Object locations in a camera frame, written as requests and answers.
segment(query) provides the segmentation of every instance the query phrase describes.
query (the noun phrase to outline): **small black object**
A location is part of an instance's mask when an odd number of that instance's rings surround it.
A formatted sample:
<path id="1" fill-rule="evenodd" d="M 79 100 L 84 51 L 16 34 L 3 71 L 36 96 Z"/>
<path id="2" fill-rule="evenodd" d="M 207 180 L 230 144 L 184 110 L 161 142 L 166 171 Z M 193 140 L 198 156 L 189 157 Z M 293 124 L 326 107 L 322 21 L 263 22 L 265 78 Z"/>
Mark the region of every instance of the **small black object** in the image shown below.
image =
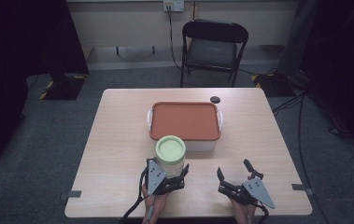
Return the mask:
<path id="1" fill-rule="evenodd" d="M 68 198 L 80 198 L 81 190 L 71 190 L 68 193 L 62 193 L 60 195 L 61 200 L 67 200 Z"/>
<path id="2" fill-rule="evenodd" d="M 298 185 L 298 184 L 292 184 L 292 189 L 293 190 L 305 190 L 304 185 Z"/>
<path id="3" fill-rule="evenodd" d="M 77 100 L 86 78 L 84 76 L 67 77 L 64 74 L 62 76 L 63 78 L 54 76 L 51 85 L 46 88 L 39 99 Z"/>
<path id="4" fill-rule="evenodd" d="M 218 96 L 212 96 L 210 98 L 211 103 L 213 104 L 219 104 L 220 103 L 220 98 Z"/>
<path id="5" fill-rule="evenodd" d="M 220 167 L 218 167 L 217 176 L 220 181 L 225 179 L 225 176 L 223 175 L 223 172 L 221 171 Z"/>
<path id="6" fill-rule="evenodd" d="M 252 172 L 254 171 L 254 169 L 253 169 L 251 163 L 249 162 L 249 160 L 245 159 L 245 160 L 244 160 L 244 164 L 246 165 L 247 170 L 248 170 L 250 173 L 252 173 Z"/>

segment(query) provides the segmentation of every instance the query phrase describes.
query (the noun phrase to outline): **black curtain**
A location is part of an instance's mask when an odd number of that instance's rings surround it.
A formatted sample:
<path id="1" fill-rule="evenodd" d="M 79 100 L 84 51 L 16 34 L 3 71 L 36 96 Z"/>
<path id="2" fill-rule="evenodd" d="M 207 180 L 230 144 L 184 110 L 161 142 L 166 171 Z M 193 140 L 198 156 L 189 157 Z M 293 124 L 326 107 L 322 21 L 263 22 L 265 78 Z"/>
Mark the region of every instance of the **black curtain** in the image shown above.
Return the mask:
<path id="1" fill-rule="evenodd" d="M 278 63 L 277 72 L 279 74 L 290 78 L 297 76 L 318 4 L 319 0 L 298 1 L 287 45 Z"/>
<path id="2" fill-rule="evenodd" d="M 64 0 L 0 1 L 0 154 L 19 122 L 26 78 L 89 74 Z"/>
<path id="3" fill-rule="evenodd" d="M 354 136 L 354 0 L 321 2 L 301 66 Z"/>

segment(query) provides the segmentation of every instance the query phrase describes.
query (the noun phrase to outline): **wooden table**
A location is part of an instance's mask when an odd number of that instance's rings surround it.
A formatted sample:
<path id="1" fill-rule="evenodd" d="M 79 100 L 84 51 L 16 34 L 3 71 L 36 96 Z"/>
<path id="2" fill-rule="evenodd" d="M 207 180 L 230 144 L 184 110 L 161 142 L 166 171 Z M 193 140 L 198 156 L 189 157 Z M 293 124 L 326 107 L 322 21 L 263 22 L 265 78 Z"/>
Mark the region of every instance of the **wooden table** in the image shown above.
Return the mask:
<path id="1" fill-rule="evenodd" d="M 221 137 L 210 152 L 188 152 L 190 170 L 185 189 L 171 193 L 163 217 L 232 217 L 229 199 L 218 193 L 217 169 L 225 180 L 241 185 L 249 175 L 244 159 L 264 174 L 263 183 L 276 209 L 270 216 L 309 215 L 312 207 L 271 108 L 261 89 L 114 89 L 104 91 L 69 198 L 68 217 L 122 217 L 135 203 L 146 158 L 155 156 L 147 114 L 156 102 L 209 102 L 217 105 L 224 121 Z M 130 217 L 142 217 L 141 203 Z M 257 209 L 255 215 L 261 215 Z"/>

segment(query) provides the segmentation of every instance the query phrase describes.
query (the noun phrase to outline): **metal bracket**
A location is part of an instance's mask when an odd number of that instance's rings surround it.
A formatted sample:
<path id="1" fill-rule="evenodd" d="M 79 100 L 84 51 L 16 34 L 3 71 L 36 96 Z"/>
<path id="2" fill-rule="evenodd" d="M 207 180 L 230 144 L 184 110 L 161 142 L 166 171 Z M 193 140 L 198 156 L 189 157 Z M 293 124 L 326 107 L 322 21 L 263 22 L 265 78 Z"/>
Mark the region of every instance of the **metal bracket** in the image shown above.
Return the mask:
<path id="1" fill-rule="evenodd" d="M 67 200 L 68 198 L 80 198 L 81 190 L 71 190 L 68 193 L 62 193 L 60 195 L 61 200 Z"/>
<path id="2" fill-rule="evenodd" d="M 155 161 L 150 160 L 148 174 L 148 195 L 151 195 L 165 179 L 167 173 Z"/>
<path id="3" fill-rule="evenodd" d="M 276 208 L 275 204 L 273 203 L 272 198 L 270 197 L 269 193 L 267 192 L 267 189 L 264 186 L 261 179 L 253 178 L 248 181 L 245 181 L 245 182 L 243 182 L 243 187 L 249 192 L 249 194 L 253 198 L 266 204 L 270 208 L 273 208 L 273 209 Z"/>
<path id="4" fill-rule="evenodd" d="M 292 184 L 293 190 L 304 190 L 307 195 L 314 194 L 313 189 L 307 189 L 304 185 Z"/>

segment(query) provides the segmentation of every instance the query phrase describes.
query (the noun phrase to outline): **electrical outlet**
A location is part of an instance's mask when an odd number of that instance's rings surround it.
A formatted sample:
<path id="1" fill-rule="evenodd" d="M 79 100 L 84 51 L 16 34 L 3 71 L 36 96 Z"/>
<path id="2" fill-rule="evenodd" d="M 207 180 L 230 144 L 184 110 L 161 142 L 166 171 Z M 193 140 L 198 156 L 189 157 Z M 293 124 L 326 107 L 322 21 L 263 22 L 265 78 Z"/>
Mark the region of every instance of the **electrical outlet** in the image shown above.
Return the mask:
<path id="1" fill-rule="evenodd" d="M 163 11 L 181 12 L 185 9 L 184 0 L 163 0 Z"/>
<path id="2" fill-rule="evenodd" d="M 183 11 L 184 7 L 184 0 L 174 0 L 173 11 Z"/>
<path id="3" fill-rule="evenodd" d="M 174 0 L 163 0 L 163 11 L 173 11 Z"/>

